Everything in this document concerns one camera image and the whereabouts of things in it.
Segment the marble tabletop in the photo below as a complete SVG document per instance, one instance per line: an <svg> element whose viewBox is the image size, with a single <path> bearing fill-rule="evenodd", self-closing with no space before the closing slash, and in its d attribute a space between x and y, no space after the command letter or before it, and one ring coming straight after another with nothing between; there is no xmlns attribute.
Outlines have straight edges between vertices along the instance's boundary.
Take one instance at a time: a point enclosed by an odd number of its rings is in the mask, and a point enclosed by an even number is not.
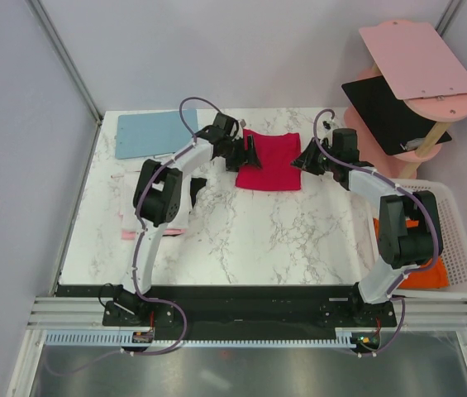
<svg viewBox="0 0 467 397"><path fill-rule="evenodd" d="M268 135L298 132L304 149L317 108L224 109L246 128ZM345 109L337 108L340 116ZM143 159L117 160L117 118L107 112L69 242L62 285L119 283L133 241L122 240L120 183ZM198 110L200 127L215 112ZM202 166L207 186L198 193L181 236L164 237L152 281L156 285L340 285L360 280L374 264L371 208L331 175L302 173L298 192L235 187L223 159Z"/></svg>

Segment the folded red t-shirt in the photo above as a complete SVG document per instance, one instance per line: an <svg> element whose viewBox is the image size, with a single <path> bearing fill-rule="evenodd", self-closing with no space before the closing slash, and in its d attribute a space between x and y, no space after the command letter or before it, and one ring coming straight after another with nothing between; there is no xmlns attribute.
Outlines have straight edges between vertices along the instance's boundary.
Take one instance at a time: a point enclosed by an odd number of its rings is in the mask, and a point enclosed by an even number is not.
<svg viewBox="0 0 467 397"><path fill-rule="evenodd" d="M301 189L301 170L290 163L301 154L299 134L260 135L244 130L244 139L253 136L262 169L243 165L236 178L237 188L279 192Z"/></svg>

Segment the plastic basket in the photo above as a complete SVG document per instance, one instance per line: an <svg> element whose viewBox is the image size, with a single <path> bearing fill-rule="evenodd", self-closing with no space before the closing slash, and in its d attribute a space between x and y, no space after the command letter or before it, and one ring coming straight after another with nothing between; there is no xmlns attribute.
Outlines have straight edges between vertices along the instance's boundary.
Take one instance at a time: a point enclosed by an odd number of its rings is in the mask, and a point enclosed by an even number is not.
<svg viewBox="0 0 467 397"><path fill-rule="evenodd" d="M420 179L394 179L413 191L430 190L435 196L441 223L442 261L450 286L438 289L396 289L395 294L426 299L467 299L467 237L454 196L445 185ZM378 247L374 244L375 255Z"/></svg>

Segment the reflective floor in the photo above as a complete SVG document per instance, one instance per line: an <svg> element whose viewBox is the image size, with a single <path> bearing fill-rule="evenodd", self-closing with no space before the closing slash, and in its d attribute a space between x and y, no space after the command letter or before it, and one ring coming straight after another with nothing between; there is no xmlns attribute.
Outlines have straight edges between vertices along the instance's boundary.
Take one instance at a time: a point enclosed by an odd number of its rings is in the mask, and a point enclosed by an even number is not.
<svg viewBox="0 0 467 397"><path fill-rule="evenodd" d="M69 371L110 350L45 347L45 356L53 370ZM376 358L329 349L185 348L153 357L116 354L65 377L41 367L32 396L467 397L457 337L445 332L402 334Z"/></svg>

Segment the orange cloth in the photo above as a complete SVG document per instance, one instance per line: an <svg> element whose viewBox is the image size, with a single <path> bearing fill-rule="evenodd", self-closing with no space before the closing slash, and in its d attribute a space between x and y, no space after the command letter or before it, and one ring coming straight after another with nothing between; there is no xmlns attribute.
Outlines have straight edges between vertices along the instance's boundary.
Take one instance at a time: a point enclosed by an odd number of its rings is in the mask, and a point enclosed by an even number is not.
<svg viewBox="0 0 467 397"><path fill-rule="evenodd" d="M376 238L379 238L379 220L373 218L374 234ZM406 221L407 227L414 227L418 223L417 221ZM439 257L435 267L429 271L423 271L422 273L411 273L407 280L404 280L400 284L400 288L411 289L411 288L442 288L450 285L448 282L448 272L446 271L445 264Z"/></svg>

